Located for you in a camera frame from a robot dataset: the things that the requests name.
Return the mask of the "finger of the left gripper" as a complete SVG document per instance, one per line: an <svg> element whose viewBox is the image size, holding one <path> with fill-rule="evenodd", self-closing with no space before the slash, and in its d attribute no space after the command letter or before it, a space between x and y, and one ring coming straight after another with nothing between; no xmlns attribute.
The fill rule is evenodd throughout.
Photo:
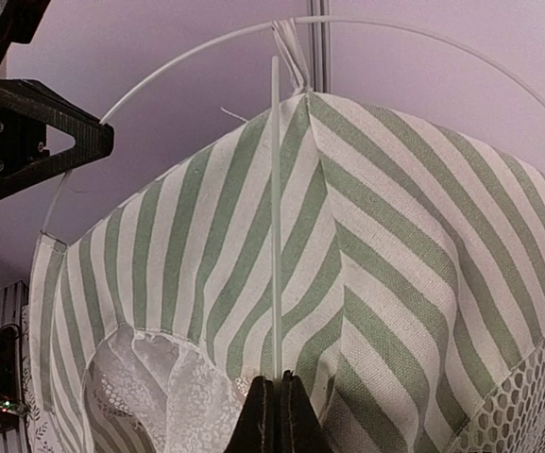
<svg viewBox="0 0 545 453"><path fill-rule="evenodd" d="M114 129L30 79L0 79L0 200L109 156Z"/></svg>

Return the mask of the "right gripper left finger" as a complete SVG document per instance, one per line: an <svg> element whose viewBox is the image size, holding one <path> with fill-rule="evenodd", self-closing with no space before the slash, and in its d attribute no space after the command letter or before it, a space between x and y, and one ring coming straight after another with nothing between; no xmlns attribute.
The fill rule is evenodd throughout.
<svg viewBox="0 0 545 453"><path fill-rule="evenodd" d="M224 452L275 452L279 403L275 383L266 377L255 377Z"/></svg>

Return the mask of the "striped fabric pet tent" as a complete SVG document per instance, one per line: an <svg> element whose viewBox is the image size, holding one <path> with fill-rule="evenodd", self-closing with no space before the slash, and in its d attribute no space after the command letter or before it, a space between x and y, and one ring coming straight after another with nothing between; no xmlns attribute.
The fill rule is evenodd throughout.
<svg viewBox="0 0 545 453"><path fill-rule="evenodd" d="M545 175L411 115L280 107L282 364L336 452L545 452ZM73 244L29 302L45 452L220 452L272 366L267 113Z"/></svg>

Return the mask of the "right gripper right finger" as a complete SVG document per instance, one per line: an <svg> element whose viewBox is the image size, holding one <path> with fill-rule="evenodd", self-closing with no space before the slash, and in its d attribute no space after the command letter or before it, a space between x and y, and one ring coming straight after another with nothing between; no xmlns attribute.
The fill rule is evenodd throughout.
<svg viewBox="0 0 545 453"><path fill-rule="evenodd" d="M332 452L300 377L285 371L279 399L280 452Z"/></svg>

